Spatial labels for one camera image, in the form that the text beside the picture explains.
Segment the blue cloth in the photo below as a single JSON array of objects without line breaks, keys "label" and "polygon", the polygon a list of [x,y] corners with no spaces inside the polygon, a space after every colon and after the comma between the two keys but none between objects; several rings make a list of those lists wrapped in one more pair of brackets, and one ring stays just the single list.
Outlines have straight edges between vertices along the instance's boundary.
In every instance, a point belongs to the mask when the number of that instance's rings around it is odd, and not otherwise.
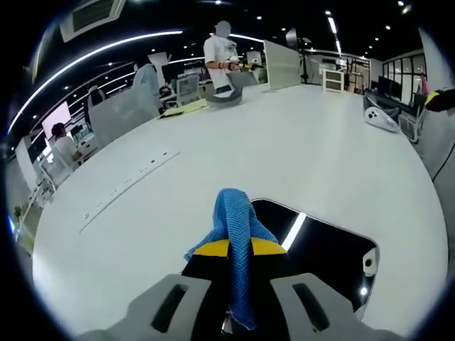
[{"label": "blue cloth", "polygon": [[206,243],[229,239],[232,252],[230,310],[234,319],[247,329],[255,328],[249,300],[250,273],[248,247],[251,237],[278,242],[256,218],[245,192],[224,188],[218,193],[213,210],[213,230],[185,255],[190,260],[194,251]]}]

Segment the cable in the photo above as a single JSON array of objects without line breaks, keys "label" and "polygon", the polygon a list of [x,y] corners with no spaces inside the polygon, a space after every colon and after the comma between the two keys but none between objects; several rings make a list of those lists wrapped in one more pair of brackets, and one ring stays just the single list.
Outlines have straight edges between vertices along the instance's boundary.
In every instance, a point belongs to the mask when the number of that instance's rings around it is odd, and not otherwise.
[{"label": "cable", "polygon": [[450,156],[452,155],[452,152],[454,151],[455,148],[455,142],[454,145],[452,146],[449,155],[447,156],[446,160],[442,163],[441,167],[439,167],[439,170],[436,172],[436,175],[432,178],[432,181],[434,182],[434,179],[439,175],[439,172],[441,172],[442,168],[446,165],[447,161],[450,159]]}]

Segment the person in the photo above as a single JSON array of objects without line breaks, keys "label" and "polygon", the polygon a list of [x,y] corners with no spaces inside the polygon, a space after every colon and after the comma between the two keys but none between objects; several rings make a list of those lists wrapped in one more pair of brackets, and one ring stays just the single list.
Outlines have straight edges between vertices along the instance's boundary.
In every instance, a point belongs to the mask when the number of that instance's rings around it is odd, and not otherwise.
[{"label": "person", "polygon": [[137,58],[136,64],[134,64],[134,71],[136,71],[136,74],[133,79],[133,87],[147,84],[150,87],[156,108],[162,114],[164,110],[163,104],[159,99],[158,73],[155,65],[147,56],[142,56]]},{"label": "person", "polygon": [[213,81],[215,92],[220,94],[233,90],[228,73],[239,70],[237,44],[228,39],[230,24],[220,21],[215,34],[204,42],[205,66]]},{"label": "person", "polygon": [[87,93],[87,97],[85,100],[85,108],[84,108],[84,119],[85,122],[87,123],[87,127],[90,131],[92,131],[92,122],[90,121],[90,116],[88,114],[89,109],[93,108],[95,105],[98,105],[99,103],[103,102],[106,100],[106,95],[105,93],[101,90],[98,89],[97,85],[89,85],[89,90]]},{"label": "person", "polygon": [[63,123],[54,124],[52,135],[55,136],[54,148],[58,150],[62,159],[74,168],[77,165],[76,161],[82,157],[82,154],[77,150],[73,140],[66,136],[65,125]]}]

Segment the pink screen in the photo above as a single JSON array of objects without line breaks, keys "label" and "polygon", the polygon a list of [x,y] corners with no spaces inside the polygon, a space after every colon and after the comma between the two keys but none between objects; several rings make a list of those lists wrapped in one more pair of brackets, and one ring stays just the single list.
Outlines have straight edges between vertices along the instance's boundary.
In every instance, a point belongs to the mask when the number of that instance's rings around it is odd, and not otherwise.
[{"label": "pink screen", "polygon": [[67,123],[71,120],[70,110],[68,109],[68,103],[63,102],[56,110],[54,110],[49,116],[43,121],[44,134],[47,139],[52,137],[52,127],[57,123]]}]

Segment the seated person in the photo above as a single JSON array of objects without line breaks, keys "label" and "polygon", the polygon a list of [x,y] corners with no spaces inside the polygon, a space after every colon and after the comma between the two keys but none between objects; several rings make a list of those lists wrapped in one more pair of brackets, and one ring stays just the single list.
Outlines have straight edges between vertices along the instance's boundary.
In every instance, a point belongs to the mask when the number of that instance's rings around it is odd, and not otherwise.
[{"label": "seated person", "polygon": [[77,150],[73,140],[66,136],[65,125],[63,123],[54,124],[52,135],[55,136],[54,148],[58,150],[63,160],[70,167],[74,167],[75,162],[82,157],[82,154]]}]

